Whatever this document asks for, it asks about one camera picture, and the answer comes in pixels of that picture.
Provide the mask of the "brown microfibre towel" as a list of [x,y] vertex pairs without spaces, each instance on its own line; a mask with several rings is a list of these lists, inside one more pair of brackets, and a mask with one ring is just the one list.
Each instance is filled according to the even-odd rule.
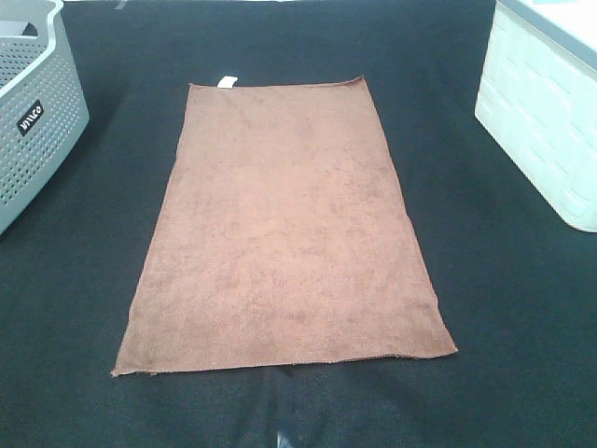
[[456,350],[362,77],[190,86],[114,376]]

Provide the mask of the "black table cloth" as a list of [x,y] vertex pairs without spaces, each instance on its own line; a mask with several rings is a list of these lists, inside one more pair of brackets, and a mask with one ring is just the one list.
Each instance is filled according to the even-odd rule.
[[[80,1],[90,111],[1,237],[5,447],[592,447],[596,238],[473,115],[491,1]],[[458,351],[114,378],[190,84],[364,77]]]

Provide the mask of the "white plastic storage box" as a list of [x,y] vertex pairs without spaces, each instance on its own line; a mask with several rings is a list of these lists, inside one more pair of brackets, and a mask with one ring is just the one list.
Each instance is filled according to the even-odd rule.
[[565,223],[596,230],[595,2],[496,2],[475,116]]

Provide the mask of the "grey perforated plastic basket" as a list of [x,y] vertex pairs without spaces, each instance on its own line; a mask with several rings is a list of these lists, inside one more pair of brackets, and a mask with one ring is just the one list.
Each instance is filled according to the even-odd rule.
[[1,228],[44,188],[90,119],[61,1],[4,1],[1,18],[35,35],[1,38]]

